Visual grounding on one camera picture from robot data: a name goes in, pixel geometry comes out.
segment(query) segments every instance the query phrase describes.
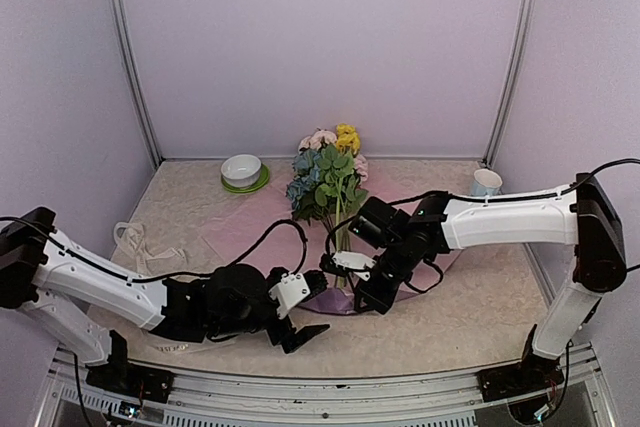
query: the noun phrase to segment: green plate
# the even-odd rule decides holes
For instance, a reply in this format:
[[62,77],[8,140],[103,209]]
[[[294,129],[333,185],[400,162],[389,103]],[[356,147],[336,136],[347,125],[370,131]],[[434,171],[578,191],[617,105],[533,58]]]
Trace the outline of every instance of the green plate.
[[252,192],[256,192],[260,190],[262,187],[269,183],[269,178],[271,177],[271,172],[269,172],[269,167],[262,164],[262,168],[260,169],[260,177],[254,184],[251,184],[249,187],[234,187],[229,185],[222,175],[220,176],[220,181],[222,182],[222,187],[227,192],[231,192],[232,194],[251,194]]

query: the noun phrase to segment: pink mat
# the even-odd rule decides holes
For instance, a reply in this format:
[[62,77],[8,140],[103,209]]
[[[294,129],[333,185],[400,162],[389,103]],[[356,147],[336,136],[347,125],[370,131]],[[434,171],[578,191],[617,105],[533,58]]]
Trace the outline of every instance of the pink mat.
[[[291,175],[281,175],[271,180],[271,183],[255,194],[248,195],[247,200],[236,211],[223,217],[212,218],[201,229],[202,238],[224,262],[230,262],[252,245],[264,230],[275,220],[291,218],[291,204],[285,197],[286,185],[291,181]],[[419,194],[409,190],[387,175],[382,169],[370,167],[369,180],[363,184],[369,195],[391,201]],[[417,202],[407,204],[403,209],[411,213]],[[319,222],[311,226],[302,224],[309,239],[307,260],[302,271],[318,269],[320,257],[324,252],[324,242],[327,235],[325,228]],[[373,256],[376,251],[365,242],[351,236],[351,248]],[[268,275],[273,267],[283,266],[293,270],[299,262],[302,247],[298,234],[290,226],[280,226],[262,243],[262,245],[244,262],[258,268]],[[459,252],[440,255],[436,263],[445,271],[458,257]],[[438,274],[431,268],[421,265],[415,272],[412,284],[419,289],[426,289],[438,281]],[[396,300],[402,300],[417,295],[411,290],[401,287]],[[328,314],[353,314],[353,294],[348,288],[330,288],[323,294],[303,304],[303,307],[316,312]]]

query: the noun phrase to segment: white wall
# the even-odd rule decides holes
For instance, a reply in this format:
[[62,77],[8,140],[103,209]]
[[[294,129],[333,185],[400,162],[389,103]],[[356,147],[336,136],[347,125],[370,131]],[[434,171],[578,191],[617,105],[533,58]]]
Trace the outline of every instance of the white wall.
[[[536,0],[496,168],[509,191],[570,182],[615,158],[640,157],[640,0]],[[598,176],[622,217],[630,265],[640,262],[640,168]],[[558,287],[571,252],[537,253]],[[588,326],[622,417],[640,417],[640,275],[605,297]]]
[[[152,171],[108,0],[0,0],[0,214],[46,205],[100,254]],[[24,427],[56,342],[0,310],[0,424]]]
[[289,155],[315,127],[365,152],[484,154],[520,0],[124,0],[165,157]]

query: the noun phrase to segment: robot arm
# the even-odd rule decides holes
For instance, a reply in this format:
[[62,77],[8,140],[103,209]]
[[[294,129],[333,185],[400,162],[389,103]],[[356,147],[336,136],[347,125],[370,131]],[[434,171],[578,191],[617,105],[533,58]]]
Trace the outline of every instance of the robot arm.
[[497,243],[574,245],[572,269],[546,318],[532,329],[521,362],[506,371],[488,369],[479,375],[487,401],[546,388],[551,381],[562,381],[558,361],[571,337],[593,315],[602,296],[626,278],[617,213],[595,179],[579,174],[576,181],[575,189],[564,185],[487,198],[433,192],[412,215],[370,198],[349,230],[385,250],[375,259],[343,252],[325,255],[323,269],[358,271],[356,310],[385,314],[413,270],[438,254]]
[[326,289],[322,272],[294,275],[276,267],[265,278],[238,263],[191,282],[145,278],[80,247],[53,227],[54,217],[40,207],[0,232],[0,307],[36,319],[76,353],[89,367],[91,385],[134,397],[144,385],[143,398],[166,402],[172,376],[130,364],[125,339],[91,321],[69,297],[184,342],[218,342],[264,330],[272,345],[291,353],[329,328],[297,330],[288,315]]

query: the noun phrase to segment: white cup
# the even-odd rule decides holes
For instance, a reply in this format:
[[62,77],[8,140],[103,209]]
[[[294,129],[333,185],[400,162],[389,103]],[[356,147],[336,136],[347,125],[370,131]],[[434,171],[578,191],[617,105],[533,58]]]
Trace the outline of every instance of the white cup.
[[496,195],[500,187],[502,187],[502,177],[493,170],[478,169],[473,173],[473,184],[471,184],[473,197]]

